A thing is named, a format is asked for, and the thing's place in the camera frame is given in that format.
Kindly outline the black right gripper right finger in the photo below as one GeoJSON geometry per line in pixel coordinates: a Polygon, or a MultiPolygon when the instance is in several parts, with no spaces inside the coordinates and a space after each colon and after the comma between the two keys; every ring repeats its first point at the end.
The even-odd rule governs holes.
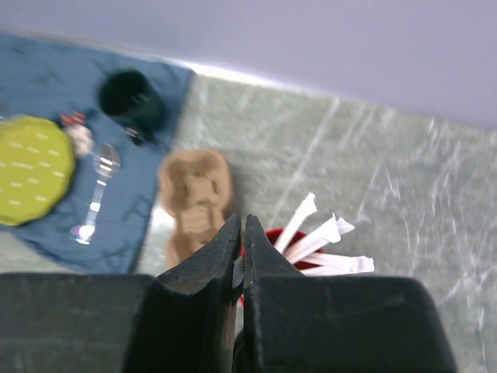
{"type": "Polygon", "coordinates": [[[410,277],[307,277],[245,226],[246,372],[455,372],[429,292],[410,277]]]}

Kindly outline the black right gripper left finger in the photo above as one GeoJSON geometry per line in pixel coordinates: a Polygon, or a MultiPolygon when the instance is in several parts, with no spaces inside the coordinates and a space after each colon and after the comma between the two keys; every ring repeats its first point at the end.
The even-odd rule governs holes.
{"type": "Polygon", "coordinates": [[[163,274],[1,276],[3,372],[228,372],[242,222],[163,274]]]}

